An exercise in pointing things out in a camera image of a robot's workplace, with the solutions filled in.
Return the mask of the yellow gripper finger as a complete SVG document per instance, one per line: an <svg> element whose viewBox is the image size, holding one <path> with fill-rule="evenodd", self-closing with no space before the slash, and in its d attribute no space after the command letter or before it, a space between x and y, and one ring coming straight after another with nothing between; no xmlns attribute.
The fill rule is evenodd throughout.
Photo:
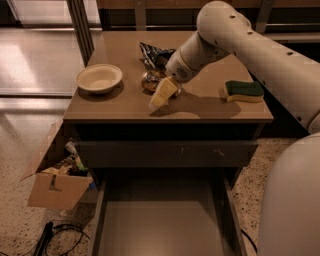
<svg viewBox="0 0 320 256"><path fill-rule="evenodd" d="M179 83L172 77L163 78L149 102L149 108L151 110L157 110L165 105L169 98L173 95L177 95L180 92Z"/></svg>

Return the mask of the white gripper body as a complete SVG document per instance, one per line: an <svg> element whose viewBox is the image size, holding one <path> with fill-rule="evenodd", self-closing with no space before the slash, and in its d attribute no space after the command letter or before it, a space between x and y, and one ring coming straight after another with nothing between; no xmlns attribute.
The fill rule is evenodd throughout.
<svg viewBox="0 0 320 256"><path fill-rule="evenodd" d="M170 57L165 69L178 83L188 83L208 64L229 55L228 51L211 45L194 32Z"/></svg>

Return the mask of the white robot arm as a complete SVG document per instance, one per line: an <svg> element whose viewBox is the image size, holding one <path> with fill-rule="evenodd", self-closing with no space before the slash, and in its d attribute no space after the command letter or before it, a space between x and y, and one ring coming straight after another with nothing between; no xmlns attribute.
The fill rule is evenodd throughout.
<svg viewBox="0 0 320 256"><path fill-rule="evenodd" d="M309 132L283 151L268 175L257 256L320 256L320 63L255 32L228 3L212 1L200 10L196 32L166 64L167 77L150 105L159 108L228 53Z"/></svg>

